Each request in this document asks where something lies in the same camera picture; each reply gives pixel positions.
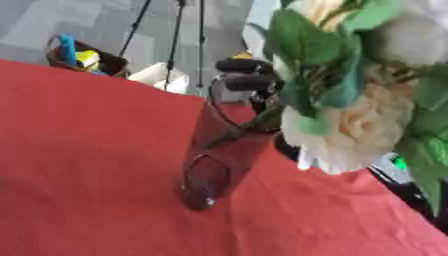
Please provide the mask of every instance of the green light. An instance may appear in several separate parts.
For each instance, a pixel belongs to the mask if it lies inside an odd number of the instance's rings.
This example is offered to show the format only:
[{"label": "green light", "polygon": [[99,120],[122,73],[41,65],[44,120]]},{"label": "green light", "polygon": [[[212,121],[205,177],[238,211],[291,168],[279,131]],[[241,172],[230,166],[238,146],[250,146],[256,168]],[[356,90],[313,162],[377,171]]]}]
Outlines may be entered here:
[{"label": "green light", "polygon": [[395,167],[397,167],[400,170],[405,171],[405,170],[408,169],[408,166],[407,166],[406,162],[401,157],[397,157],[392,162],[394,163]]}]

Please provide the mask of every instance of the red fabric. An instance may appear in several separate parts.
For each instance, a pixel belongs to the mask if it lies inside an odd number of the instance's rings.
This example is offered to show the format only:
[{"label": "red fabric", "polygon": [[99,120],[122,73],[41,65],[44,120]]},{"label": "red fabric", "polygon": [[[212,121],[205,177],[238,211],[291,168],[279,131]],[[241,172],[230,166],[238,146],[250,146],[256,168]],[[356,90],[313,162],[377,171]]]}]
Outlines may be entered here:
[{"label": "red fabric", "polygon": [[176,188],[201,100],[0,61],[0,255],[448,255],[367,172],[302,173],[269,147],[204,213]]}]

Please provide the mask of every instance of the black equipment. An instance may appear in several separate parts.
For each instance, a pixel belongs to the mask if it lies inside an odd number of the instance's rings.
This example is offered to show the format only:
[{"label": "black equipment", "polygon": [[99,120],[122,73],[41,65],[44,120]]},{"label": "black equipment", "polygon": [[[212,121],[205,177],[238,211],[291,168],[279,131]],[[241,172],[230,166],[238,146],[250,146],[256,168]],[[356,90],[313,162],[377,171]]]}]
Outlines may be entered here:
[{"label": "black equipment", "polygon": [[[140,27],[140,24],[143,20],[143,17],[145,16],[145,13],[148,11],[149,5],[152,0],[147,0],[145,4],[143,5],[143,8],[141,9],[137,20],[132,24],[132,30],[131,33],[129,33],[128,38],[126,39],[126,42],[123,46],[123,48],[120,51],[120,57],[124,55],[126,52],[130,42],[132,41],[132,38],[134,37],[135,32]],[[199,17],[199,68],[198,68],[198,84],[196,85],[198,89],[202,89],[204,87],[203,85],[203,71],[204,71],[204,44],[206,42],[206,38],[204,35],[204,26],[205,26],[205,0],[199,0],[199,8],[200,8],[200,17]],[[179,42],[179,35],[180,35],[180,28],[182,24],[182,17],[184,13],[185,6],[187,5],[187,0],[177,0],[178,3],[178,14],[176,17],[176,25],[174,28],[174,36],[171,43],[171,50],[169,59],[167,61],[167,74],[165,77],[165,90],[169,83],[169,78],[171,75],[171,71],[174,69],[175,66],[175,55],[177,50],[177,45]]]}]

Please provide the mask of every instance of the gray carpet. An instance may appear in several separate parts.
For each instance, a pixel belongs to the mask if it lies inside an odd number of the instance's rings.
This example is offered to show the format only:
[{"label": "gray carpet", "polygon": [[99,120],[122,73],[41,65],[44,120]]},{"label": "gray carpet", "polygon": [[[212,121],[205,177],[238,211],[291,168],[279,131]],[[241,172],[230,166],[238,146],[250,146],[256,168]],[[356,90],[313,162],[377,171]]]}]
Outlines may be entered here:
[{"label": "gray carpet", "polygon": [[[118,54],[144,0],[1,0],[0,58],[46,63],[48,38],[67,33]],[[213,63],[244,50],[241,30],[252,0],[206,0],[205,79]],[[132,71],[166,61],[173,37],[176,0],[152,0],[126,58]],[[176,67],[196,83],[199,33],[198,0],[188,1]]]}]

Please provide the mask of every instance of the clear glass vase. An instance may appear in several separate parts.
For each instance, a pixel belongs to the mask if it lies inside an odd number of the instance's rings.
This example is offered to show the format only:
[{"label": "clear glass vase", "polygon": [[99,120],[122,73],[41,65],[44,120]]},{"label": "clear glass vase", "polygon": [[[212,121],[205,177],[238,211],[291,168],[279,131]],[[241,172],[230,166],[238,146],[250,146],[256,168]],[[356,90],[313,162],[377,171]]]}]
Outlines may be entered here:
[{"label": "clear glass vase", "polygon": [[188,208],[205,210],[229,195],[278,130],[249,125],[257,117],[250,102],[250,93],[230,92],[220,79],[209,87],[183,166],[181,197]]}]

